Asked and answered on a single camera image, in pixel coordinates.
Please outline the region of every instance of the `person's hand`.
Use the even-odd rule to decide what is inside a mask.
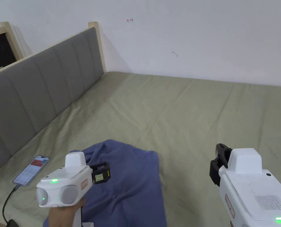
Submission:
[[[75,212],[85,206],[86,199],[82,198],[74,206],[51,207],[49,210],[49,227],[72,227]]]

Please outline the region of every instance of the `gray upholstered headboard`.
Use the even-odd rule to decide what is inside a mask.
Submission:
[[[103,73],[94,27],[0,70],[0,167]]]

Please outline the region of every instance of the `charging cable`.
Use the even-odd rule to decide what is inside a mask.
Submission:
[[[3,205],[2,213],[3,213],[3,218],[4,218],[5,222],[7,223],[7,225],[8,225],[8,221],[6,220],[5,215],[4,215],[5,206],[6,206],[7,201],[9,200],[11,194],[12,194],[13,192],[15,192],[16,189],[18,189],[18,188],[19,188],[19,185],[17,184],[17,185],[12,189],[12,191],[10,192],[9,196],[7,197],[7,199],[6,199],[6,201],[5,201],[4,205]]]

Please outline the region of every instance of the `smartphone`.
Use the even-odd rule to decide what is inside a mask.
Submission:
[[[48,157],[36,156],[32,162],[13,180],[15,184],[28,186],[40,170],[49,162]]]

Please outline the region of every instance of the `wooden post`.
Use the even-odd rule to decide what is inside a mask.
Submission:
[[[104,71],[104,73],[106,73],[107,71],[106,71],[105,59],[104,59],[104,54],[103,54],[103,46],[102,46],[102,42],[101,42],[101,36],[100,36],[99,28],[98,28],[98,23],[89,22],[88,27],[89,28],[95,27],[96,36],[98,37],[98,46],[100,48],[101,60],[102,60],[102,64],[103,64],[103,71]]]

